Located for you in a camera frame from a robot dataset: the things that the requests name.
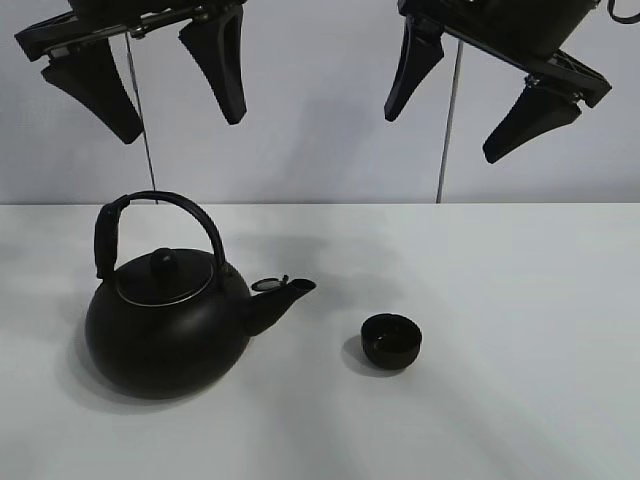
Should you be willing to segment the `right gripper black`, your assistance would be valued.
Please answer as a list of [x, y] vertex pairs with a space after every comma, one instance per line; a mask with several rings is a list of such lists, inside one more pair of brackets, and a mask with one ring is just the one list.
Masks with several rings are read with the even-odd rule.
[[483, 144], [496, 163], [524, 143], [572, 124], [579, 101], [597, 105], [611, 90], [596, 70], [561, 50], [596, 1], [399, 1], [405, 18], [398, 66], [384, 105], [395, 121], [412, 94], [444, 58], [452, 35], [530, 74], [508, 114]]

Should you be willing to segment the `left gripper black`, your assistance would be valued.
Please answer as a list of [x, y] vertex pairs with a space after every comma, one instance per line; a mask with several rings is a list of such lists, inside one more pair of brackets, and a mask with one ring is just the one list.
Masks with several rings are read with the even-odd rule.
[[[184, 27], [178, 38], [206, 77], [227, 123], [241, 122], [247, 111], [241, 74], [242, 1], [71, 1], [69, 5], [70, 11], [15, 34], [30, 61], [86, 37], [108, 38], [137, 28], [148, 32], [203, 17], [206, 20], [193, 20]], [[51, 57], [42, 76], [91, 111], [124, 144], [142, 134], [142, 120], [110, 48], [82, 48]]]

